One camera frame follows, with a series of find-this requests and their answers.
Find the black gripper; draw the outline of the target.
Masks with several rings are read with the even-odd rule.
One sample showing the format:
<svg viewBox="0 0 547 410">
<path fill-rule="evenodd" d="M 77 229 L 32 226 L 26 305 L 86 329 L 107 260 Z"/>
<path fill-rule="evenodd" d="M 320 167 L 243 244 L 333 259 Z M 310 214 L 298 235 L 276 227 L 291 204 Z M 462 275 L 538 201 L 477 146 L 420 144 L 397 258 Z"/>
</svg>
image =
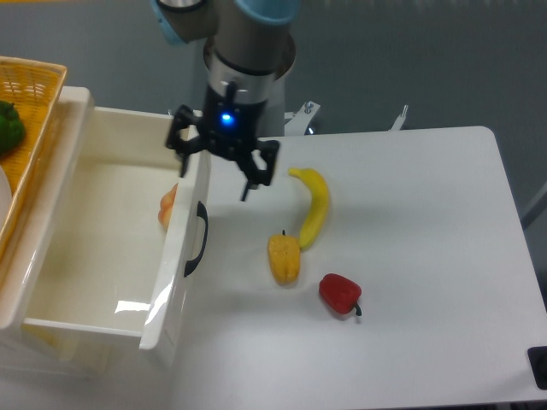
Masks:
<svg viewBox="0 0 547 410">
<path fill-rule="evenodd" d="M 184 178 L 190 156 L 203 150 L 221 158 L 235 161 L 247 179 L 241 202 L 245 202 L 250 190 L 260 185 L 270 186 L 273 180 L 280 142 L 257 139 L 260 119 L 266 101 L 240 103 L 229 100 L 207 87 L 203 116 L 181 105 L 175 112 L 168 131 L 165 146 L 173 150 L 180 161 L 179 176 Z M 184 140 L 182 132 L 194 126 L 197 136 Z"/>
</svg>

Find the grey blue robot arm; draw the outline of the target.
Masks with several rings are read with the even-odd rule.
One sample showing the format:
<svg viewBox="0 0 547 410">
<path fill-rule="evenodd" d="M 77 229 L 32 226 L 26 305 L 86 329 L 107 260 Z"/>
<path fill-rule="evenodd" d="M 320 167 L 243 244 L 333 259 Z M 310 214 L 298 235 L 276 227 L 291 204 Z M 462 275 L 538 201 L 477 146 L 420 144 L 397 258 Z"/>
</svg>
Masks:
<svg viewBox="0 0 547 410">
<path fill-rule="evenodd" d="M 260 130 L 298 1 L 153 1 L 171 43 L 212 38 L 201 114 L 174 113 L 166 146 L 188 168 L 191 155 L 210 154 L 238 165 L 245 192 L 271 184 L 280 144 Z"/>
</svg>

